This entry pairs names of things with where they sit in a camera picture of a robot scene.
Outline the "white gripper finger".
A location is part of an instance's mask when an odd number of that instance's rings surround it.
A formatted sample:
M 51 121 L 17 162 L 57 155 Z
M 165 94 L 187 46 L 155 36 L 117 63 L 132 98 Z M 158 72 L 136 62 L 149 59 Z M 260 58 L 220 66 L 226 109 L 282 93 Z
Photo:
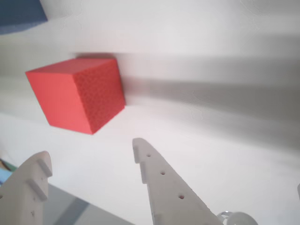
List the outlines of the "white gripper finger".
M 42 225 L 52 162 L 47 151 L 28 158 L 0 187 L 2 225 Z
M 220 225 L 221 221 L 146 140 L 132 140 L 142 183 L 147 185 L 153 224 Z

